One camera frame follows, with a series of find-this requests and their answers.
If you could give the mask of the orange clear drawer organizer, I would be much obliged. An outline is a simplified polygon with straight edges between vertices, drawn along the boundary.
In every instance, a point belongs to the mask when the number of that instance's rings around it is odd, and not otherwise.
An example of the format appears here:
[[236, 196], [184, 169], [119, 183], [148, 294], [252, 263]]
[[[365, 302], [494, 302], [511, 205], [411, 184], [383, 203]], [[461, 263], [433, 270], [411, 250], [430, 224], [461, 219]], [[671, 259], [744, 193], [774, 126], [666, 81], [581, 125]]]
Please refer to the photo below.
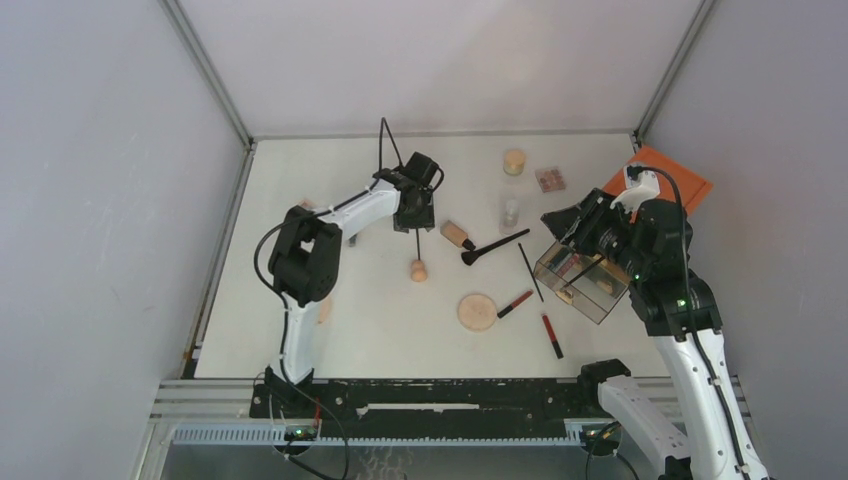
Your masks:
[[645, 147], [602, 188], [546, 213], [555, 241], [536, 261], [535, 278], [554, 297], [601, 324], [623, 297], [652, 328], [713, 322], [712, 294], [689, 265], [690, 216], [714, 184]]

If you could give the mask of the long black makeup pencil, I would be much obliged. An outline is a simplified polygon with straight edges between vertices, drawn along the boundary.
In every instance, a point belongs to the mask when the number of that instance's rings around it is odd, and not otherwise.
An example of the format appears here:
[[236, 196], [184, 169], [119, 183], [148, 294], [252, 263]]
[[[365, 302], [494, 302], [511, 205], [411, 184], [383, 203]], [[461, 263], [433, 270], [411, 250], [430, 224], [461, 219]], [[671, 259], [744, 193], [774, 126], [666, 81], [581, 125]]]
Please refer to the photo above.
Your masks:
[[575, 282], [577, 282], [579, 279], [581, 279], [581, 278], [582, 278], [582, 277], [584, 277], [586, 274], [588, 274], [588, 272], [589, 272], [589, 271], [591, 271], [593, 268], [595, 268], [596, 266], [600, 265], [600, 264], [602, 263], [602, 261], [603, 261], [603, 260], [605, 260], [605, 259], [606, 259], [606, 258], [605, 258], [604, 256], [599, 256], [597, 259], [595, 259], [594, 261], [592, 261], [592, 262], [591, 262], [588, 266], [586, 266], [584, 269], [582, 269], [579, 273], [577, 273], [577, 274], [576, 274], [573, 278], [571, 278], [570, 280], [566, 281], [566, 283], [563, 285], [563, 288], [568, 288], [568, 287], [570, 287], [571, 285], [573, 285], [573, 284], [574, 284]]

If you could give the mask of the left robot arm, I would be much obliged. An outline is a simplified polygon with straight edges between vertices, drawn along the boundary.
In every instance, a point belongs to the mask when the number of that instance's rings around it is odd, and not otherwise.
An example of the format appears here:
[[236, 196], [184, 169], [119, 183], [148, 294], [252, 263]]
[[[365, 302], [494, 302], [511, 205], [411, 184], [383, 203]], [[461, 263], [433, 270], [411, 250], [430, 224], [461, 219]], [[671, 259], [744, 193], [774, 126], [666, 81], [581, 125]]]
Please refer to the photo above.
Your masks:
[[397, 232], [433, 229], [434, 193], [443, 179], [438, 163], [415, 152], [406, 163], [375, 172], [370, 185], [336, 206], [292, 207], [260, 239], [255, 273], [284, 308], [280, 347], [269, 366], [284, 380], [273, 401], [286, 415], [298, 417], [311, 407], [313, 392], [302, 382], [314, 371], [313, 331], [337, 283], [343, 244], [388, 217]]

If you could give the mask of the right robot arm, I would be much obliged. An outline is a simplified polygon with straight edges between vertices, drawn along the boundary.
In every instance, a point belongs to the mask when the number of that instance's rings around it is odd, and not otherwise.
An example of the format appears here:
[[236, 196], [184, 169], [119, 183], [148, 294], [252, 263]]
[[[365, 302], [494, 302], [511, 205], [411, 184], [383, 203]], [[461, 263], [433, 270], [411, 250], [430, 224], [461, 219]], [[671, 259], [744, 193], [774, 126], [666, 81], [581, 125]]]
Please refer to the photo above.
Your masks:
[[686, 427], [688, 453], [659, 435], [663, 422], [630, 399], [618, 400], [624, 378], [596, 377], [579, 388], [592, 416], [612, 414], [632, 436], [645, 434], [663, 479], [766, 479], [726, 365], [723, 323], [715, 296], [688, 265], [692, 229], [679, 202], [642, 201], [635, 210], [600, 189], [579, 203], [542, 215], [563, 246], [599, 255], [626, 273], [637, 317], [669, 371]]

